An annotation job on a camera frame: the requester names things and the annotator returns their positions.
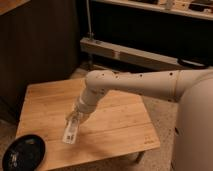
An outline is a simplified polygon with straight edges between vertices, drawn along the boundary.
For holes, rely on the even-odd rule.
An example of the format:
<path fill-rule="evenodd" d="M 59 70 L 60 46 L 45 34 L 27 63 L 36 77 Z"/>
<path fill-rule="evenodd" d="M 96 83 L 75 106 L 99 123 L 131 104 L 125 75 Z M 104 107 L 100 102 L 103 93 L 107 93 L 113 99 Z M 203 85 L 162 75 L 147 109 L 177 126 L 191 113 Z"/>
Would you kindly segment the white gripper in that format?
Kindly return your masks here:
<path fill-rule="evenodd" d="M 80 115 L 78 127 L 83 124 L 90 115 L 96 110 L 99 100 L 102 98 L 100 93 L 84 90 L 74 103 L 74 110 L 66 116 L 69 122 L 73 117 Z"/>

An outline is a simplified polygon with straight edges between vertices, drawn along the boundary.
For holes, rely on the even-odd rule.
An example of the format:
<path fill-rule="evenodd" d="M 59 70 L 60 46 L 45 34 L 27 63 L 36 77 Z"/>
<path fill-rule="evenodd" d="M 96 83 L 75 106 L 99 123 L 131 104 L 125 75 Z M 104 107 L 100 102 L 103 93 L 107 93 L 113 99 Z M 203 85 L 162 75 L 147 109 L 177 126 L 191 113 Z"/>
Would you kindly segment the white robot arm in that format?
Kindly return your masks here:
<path fill-rule="evenodd" d="M 80 116 L 80 121 L 85 122 L 110 90 L 178 102 L 186 87 L 183 72 L 180 70 L 151 73 L 114 73 L 108 70 L 94 70 L 86 75 L 85 88 L 76 99 L 67 120 Z"/>

